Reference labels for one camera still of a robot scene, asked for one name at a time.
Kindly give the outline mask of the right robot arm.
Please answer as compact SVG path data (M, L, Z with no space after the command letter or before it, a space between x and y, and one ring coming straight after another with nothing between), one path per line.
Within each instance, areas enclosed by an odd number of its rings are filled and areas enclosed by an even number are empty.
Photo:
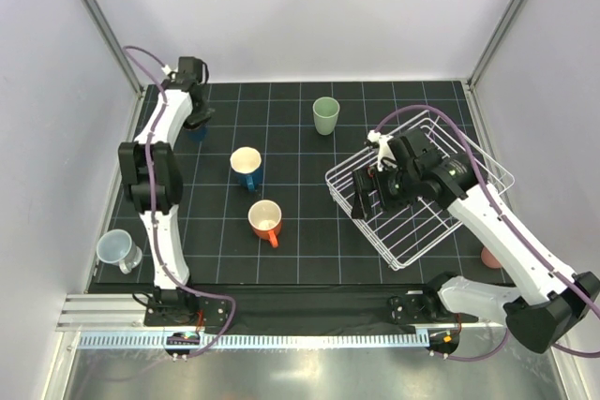
M422 299L429 319L444 321L453 313L489 319L503 324L525 348L543 353L556 347L587 313L599 312L598 277L575 273L502 207L468 143L462 152L447 156L416 128L397 135L371 130L366 144L377 161L352 175L352 218L370 217L372 191L384 210L417 199L434 202L477 237L514 283L506 288L440 275Z

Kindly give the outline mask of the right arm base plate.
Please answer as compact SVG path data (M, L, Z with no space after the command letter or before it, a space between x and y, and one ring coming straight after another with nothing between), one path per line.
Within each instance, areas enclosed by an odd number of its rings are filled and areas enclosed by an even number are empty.
M409 290L403 295L390 297L388 307L391 320L397 325L428 323L423 298L420 290Z

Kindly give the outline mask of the orange mug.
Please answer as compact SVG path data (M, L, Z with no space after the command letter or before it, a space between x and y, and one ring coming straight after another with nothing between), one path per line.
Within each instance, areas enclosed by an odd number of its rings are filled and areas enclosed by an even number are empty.
M282 226L282 212L272 200L255 202L247 213L248 223L254 233L267 241L273 248L278 247L278 235Z

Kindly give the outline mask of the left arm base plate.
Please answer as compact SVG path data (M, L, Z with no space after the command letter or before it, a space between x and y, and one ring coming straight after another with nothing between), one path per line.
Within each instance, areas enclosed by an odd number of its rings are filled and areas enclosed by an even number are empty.
M206 327L225 324L231 304L211 298L187 298L183 302L163 304L151 299L146 302L143 325L146 327Z

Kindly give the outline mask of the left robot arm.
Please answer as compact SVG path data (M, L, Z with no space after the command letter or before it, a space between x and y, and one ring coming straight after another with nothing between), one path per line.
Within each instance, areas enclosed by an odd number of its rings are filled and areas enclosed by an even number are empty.
M207 64L182 56L176 69L162 68L157 104L140 133L119 145L118 160L126 199L143 222L154 262L154 287L190 292L189 269L183 256L178 213L183 175L173 147L184 130L196 131L212 119L204 98Z

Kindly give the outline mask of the dark blue cup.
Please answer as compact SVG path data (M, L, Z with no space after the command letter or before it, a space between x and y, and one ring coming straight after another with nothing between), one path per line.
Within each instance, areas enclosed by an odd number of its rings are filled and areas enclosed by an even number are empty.
M190 140L195 142L203 142L208 132L207 125L201 125L194 129L187 131L187 136Z

